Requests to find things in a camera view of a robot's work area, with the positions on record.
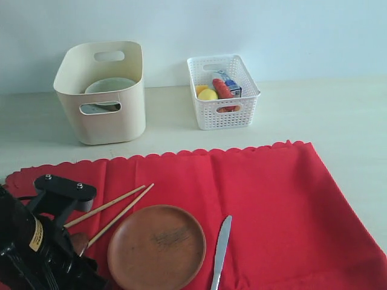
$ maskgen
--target red tablecloth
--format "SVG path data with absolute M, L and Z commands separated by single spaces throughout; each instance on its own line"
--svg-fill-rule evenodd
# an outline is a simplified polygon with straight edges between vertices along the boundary
M 8 189 L 16 196 L 30 195 L 34 179 L 46 173 L 97 187 L 93 208 L 154 182 L 128 215 L 155 204 L 191 212 L 203 227 L 207 254 L 186 290 L 210 288 L 217 235 L 228 214 L 233 222 L 220 290 L 387 289 L 386 255 L 310 143 L 44 165 L 10 175 Z M 94 236 L 129 199 L 70 231 Z M 110 279 L 106 250 L 118 224 L 86 252 Z

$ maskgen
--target plastic storage basket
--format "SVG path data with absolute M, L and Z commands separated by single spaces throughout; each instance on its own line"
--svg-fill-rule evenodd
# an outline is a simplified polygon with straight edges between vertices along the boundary
M 111 77 L 136 84 L 119 91 L 84 93 L 90 84 Z M 73 47 L 60 65 L 54 89 L 79 141 L 85 144 L 131 141 L 145 130 L 143 56 L 138 43 L 93 42 Z M 111 103 L 118 104 L 116 111 L 82 110 Z
M 251 78 L 240 56 L 229 54 L 212 57 L 192 57 L 187 60 L 190 87 L 199 128 L 202 130 L 246 127 L 251 124 L 260 91 Z M 195 86 L 212 83 L 212 73 L 226 69 L 228 75 L 242 87 L 240 98 L 202 101 L 197 98 Z M 217 112 L 227 106 L 240 106 L 236 112 Z

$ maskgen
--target knife blade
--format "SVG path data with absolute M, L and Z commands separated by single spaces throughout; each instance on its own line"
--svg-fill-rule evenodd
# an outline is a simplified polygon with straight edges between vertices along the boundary
M 215 251 L 215 265 L 213 267 L 213 278 L 211 290 L 217 290 L 220 282 L 220 275 L 223 269 L 224 257 L 226 256 L 227 245 L 229 243 L 229 236 L 231 230 L 232 216 L 226 217 L 222 223 L 222 227 L 218 236 L 218 243 Z

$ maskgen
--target yellow label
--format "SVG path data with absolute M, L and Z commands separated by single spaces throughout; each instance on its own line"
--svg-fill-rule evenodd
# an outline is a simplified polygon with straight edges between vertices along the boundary
M 35 218 L 35 233 L 30 242 L 30 248 L 35 252 L 38 251 L 39 247 L 43 242 L 43 225 L 42 223 Z

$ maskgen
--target white wall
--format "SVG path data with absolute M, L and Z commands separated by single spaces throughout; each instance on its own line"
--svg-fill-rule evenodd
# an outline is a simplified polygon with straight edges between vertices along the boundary
M 387 74 L 385 0 L 0 0 L 0 93 L 52 91 L 66 50 L 136 40 L 146 86 L 191 56 L 242 55 L 256 80 Z

